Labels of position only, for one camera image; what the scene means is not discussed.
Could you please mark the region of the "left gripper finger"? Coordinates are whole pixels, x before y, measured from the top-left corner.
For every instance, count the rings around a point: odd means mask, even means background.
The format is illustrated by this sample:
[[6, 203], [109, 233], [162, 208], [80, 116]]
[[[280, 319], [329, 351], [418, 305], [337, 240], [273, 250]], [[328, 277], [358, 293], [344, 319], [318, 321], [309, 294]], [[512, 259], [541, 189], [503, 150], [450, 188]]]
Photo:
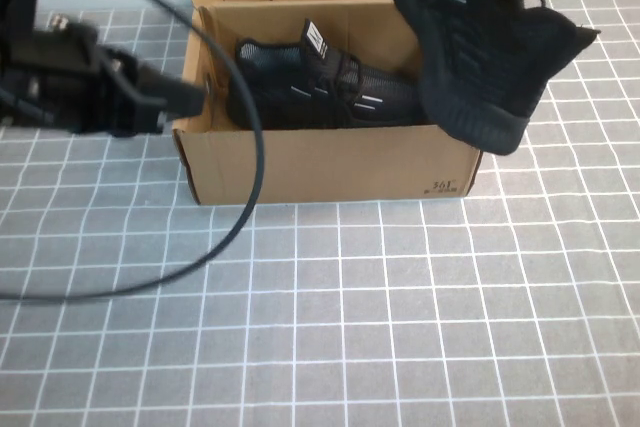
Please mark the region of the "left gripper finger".
[[162, 110], [174, 118], [196, 117], [202, 113], [205, 103], [202, 87], [164, 75], [148, 65], [138, 69], [137, 88], [145, 96], [160, 99]]
[[112, 136], [156, 135], [164, 131], [168, 104], [111, 102], [107, 107], [107, 132]]

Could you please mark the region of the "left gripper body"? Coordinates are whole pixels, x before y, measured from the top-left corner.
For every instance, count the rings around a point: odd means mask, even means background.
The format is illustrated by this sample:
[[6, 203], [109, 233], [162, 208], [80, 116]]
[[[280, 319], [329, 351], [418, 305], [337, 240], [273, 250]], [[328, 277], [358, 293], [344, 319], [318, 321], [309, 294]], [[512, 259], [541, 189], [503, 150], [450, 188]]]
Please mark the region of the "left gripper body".
[[138, 62], [98, 42], [98, 30], [66, 22], [1, 38], [1, 112], [20, 126], [74, 134], [133, 136], [134, 104], [116, 82], [134, 85]]

